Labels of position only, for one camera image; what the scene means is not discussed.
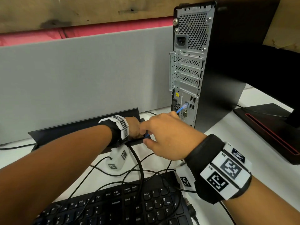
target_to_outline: person's right hand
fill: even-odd
[[[156,141],[144,139],[143,143],[156,155],[169,160],[180,160],[206,137],[205,134],[181,121],[175,111],[152,116],[140,125],[140,133],[154,134]]]

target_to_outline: hand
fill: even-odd
[[[129,125],[129,136],[133,139],[142,138],[143,135],[140,134],[140,122],[136,117],[126,117],[126,121]]]
[[[175,111],[151,117],[140,125],[140,133],[154,134],[156,142],[144,139],[143,142],[156,155],[169,160],[180,160],[206,137],[205,134],[181,121]]]

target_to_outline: computer rear panel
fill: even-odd
[[[215,5],[183,7],[175,11],[174,25],[178,27],[174,29],[174,51],[170,53],[172,110],[178,111],[188,102],[187,109],[178,115],[194,127]]]

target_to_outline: person's right arm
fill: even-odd
[[[142,122],[140,133],[145,134],[146,130],[154,134],[156,141],[144,139],[144,144],[156,155],[170,160],[185,159],[206,137],[182,122],[174,111]],[[223,202],[238,225],[294,225],[300,222],[300,212],[254,176],[242,196]]]

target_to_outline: blue ethernet cable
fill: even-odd
[[[186,109],[187,107],[188,107],[188,102],[186,102],[185,104],[183,104],[182,108],[180,108],[178,111],[176,111],[176,113],[178,114],[182,109]]]

